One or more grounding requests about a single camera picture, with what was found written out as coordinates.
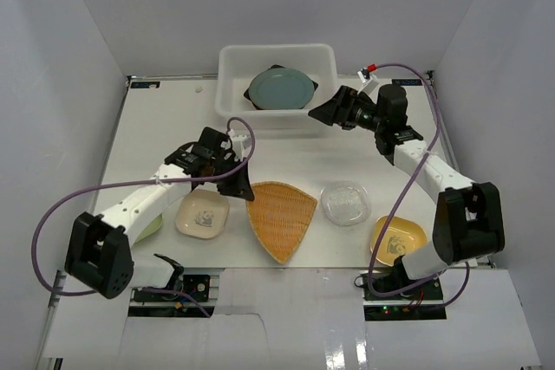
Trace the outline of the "cream panda square plate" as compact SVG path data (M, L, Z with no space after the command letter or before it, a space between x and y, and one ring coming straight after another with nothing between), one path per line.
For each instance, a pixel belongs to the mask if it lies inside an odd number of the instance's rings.
M189 237L213 239L224 228L230 210L226 197L215 191L195 189L181 200L174 223L177 231Z

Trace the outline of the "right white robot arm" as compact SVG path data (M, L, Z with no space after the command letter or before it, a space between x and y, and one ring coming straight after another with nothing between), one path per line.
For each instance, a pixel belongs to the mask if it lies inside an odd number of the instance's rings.
M375 101L342 86L331 99L309 111L311 118L327 126L372 132L378 152L435 202L430 242L398 256L387 275L368 279L373 294L404 300L414 298L423 283L450 266L501 252L506 245L498 188L490 182L472 181L432 154L408 124L407 109L406 90L386 84L379 88Z

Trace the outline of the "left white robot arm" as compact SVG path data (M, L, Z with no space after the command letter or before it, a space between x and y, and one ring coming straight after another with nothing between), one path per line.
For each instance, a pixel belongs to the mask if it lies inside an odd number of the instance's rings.
M134 182L129 196L97 215L77 217L65 271L107 299L128 287L153 287L163 299L175 299L184 282L179 264L162 255L140 259L133 255L133 245L166 208L197 185L212 183L222 196L252 201L248 161L254 149L253 133L205 127L198 140L167 156L150 179Z

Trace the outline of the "woven bamboo triangular tray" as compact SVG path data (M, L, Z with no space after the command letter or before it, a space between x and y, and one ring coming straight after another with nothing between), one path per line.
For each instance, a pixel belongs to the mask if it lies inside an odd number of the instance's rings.
M276 181L251 187L254 200L246 203L251 228L265 251L284 265L303 241L317 200L292 185Z

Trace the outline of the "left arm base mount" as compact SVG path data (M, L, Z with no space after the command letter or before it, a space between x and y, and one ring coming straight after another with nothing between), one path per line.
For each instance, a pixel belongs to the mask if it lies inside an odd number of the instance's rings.
M170 264L173 274L168 284L155 291L135 289L127 315L142 318L210 318L214 307L206 306L211 277L187 274L185 268L170 257L155 254Z

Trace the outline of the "clear plastic square plate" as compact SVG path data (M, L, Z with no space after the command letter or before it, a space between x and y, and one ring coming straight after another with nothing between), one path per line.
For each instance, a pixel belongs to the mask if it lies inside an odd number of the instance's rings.
M320 193L324 216L334 225L350 227L366 221L371 213L367 190L354 181L337 181Z

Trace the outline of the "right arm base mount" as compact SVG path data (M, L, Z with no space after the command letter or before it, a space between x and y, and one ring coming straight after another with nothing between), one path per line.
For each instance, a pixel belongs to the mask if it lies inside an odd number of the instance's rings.
M390 297L373 295L367 284L368 274L357 276L353 284L362 290L366 322L372 321L444 321L447 319L441 283L438 279L417 289Z

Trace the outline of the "yellow panda square plate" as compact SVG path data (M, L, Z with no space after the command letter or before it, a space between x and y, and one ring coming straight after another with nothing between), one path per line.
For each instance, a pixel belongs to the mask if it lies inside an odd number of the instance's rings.
M391 220L376 255L376 261L392 266L399 256L412 253L425 245L428 237L420 225L401 217Z

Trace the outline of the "green panda square plate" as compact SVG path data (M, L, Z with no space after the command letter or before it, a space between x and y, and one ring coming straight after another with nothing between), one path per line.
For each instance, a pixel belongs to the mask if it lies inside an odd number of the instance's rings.
M163 225L163 215L160 214L137 236L137 238L135 239L135 242L138 243L139 241L152 236L160 229L162 225Z

